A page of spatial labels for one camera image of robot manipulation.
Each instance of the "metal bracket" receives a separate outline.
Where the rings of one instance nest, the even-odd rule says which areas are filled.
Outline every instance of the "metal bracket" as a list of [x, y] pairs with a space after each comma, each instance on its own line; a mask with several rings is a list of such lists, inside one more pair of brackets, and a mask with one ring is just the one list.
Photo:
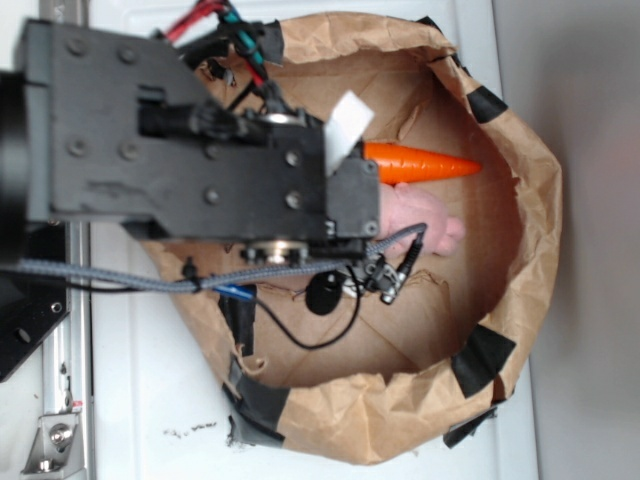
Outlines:
[[[27, 255], [64, 261], [65, 243], [63, 225], [43, 227], [29, 235]], [[18, 369], [68, 311], [64, 286], [0, 278], [0, 382]]]
[[31, 447], [21, 480], [63, 480], [84, 468], [80, 415], [44, 415]]

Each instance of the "carrot toy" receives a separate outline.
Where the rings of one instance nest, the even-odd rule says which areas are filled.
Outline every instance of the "carrot toy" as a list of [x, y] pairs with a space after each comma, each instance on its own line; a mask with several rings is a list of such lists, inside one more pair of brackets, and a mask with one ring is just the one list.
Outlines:
[[364, 157], [378, 164], [380, 181], [387, 185], [463, 177], [482, 169], [471, 160], [391, 143], [366, 142]]

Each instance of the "black metal plate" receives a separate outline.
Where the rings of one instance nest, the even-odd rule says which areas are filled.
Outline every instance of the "black metal plate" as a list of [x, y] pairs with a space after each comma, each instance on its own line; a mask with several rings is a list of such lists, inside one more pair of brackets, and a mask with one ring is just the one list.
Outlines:
[[[29, 234], [29, 258], [64, 261], [64, 226], [37, 228]], [[64, 287], [28, 278], [0, 278], [0, 382], [7, 380], [66, 316]]]

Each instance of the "brown paper bag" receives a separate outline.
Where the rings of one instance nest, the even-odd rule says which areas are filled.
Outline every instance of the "brown paper bag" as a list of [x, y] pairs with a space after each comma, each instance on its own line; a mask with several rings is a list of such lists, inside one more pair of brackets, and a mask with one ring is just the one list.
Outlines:
[[[480, 174], [421, 185], [464, 220], [460, 250], [423, 258], [391, 307], [367, 295], [354, 329], [329, 348], [296, 347], [258, 310], [254, 343], [242, 356], [217, 294], [175, 298], [235, 404], [241, 439], [381, 462], [512, 394], [553, 289], [560, 169], [540, 139], [466, 73], [434, 26], [341, 13], [288, 20], [281, 29], [283, 66], [270, 74], [291, 105], [326, 119], [353, 90], [376, 112], [366, 140], [483, 164]], [[238, 84], [249, 81], [237, 58], [226, 62]], [[204, 80], [224, 103], [237, 93]], [[180, 277], [188, 256], [202, 274], [243, 268], [237, 248], [149, 243], [147, 250], [167, 279]], [[295, 292], [271, 285], [258, 291], [310, 344], [341, 331], [354, 309], [345, 297], [331, 315], [316, 317]]]

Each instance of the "screw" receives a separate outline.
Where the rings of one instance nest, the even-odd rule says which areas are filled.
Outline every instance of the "screw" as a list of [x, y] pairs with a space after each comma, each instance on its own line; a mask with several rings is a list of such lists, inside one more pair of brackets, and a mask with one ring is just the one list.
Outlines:
[[371, 220], [364, 224], [364, 231], [367, 235], [375, 235], [378, 233], [378, 222]]
[[293, 150], [289, 150], [287, 153], [285, 153], [284, 159], [287, 164], [291, 165], [292, 167], [297, 167], [298, 165], [300, 165], [300, 155], [298, 155]]
[[136, 52], [129, 47], [121, 47], [118, 49], [118, 57], [120, 57], [120, 60], [124, 63], [128, 63], [129, 65], [136, 63], [138, 60]]
[[69, 38], [66, 45], [69, 53], [76, 57], [82, 57], [89, 51], [89, 47], [86, 42], [78, 37]]
[[204, 200], [211, 205], [216, 205], [220, 201], [220, 195], [213, 187], [209, 187], [204, 191]]
[[300, 195], [300, 192], [289, 192], [284, 200], [287, 206], [293, 210], [300, 210], [300, 208], [302, 208], [302, 195]]
[[68, 440], [73, 436], [73, 431], [68, 425], [59, 423], [49, 430], [49, 438], [54, 445], [60, 445], [64, 442], [68, 443]]
[[376, 162], [372, 162], [371, 160], [365, 161], [362, 168], [364, 168], [365, 173], [368, 173], [370, 175], [378, 172], [378, 165], [376, 164]]
[[53, 470], [53, 459], [41, 460], [40, 461], [40, 472], [46, 473]]
[[87, 143], [82, 138], [72, 138], [67, 142], [67, 152], [74, 157], [84, 157], [87, 154]]
[[122, 142], [120, 147], [118, 148], [120, 152], [120, 156], [125, 160], [129, 160], [133, 162], [140, 155], [140, 151], [138, 150], [138, 146], [132, 142]]
[[218, 155], [218, 147], [216, 147], [213, 143], [209, 143], [204, 147], [204, 154], [209, 160], [215, 160]]

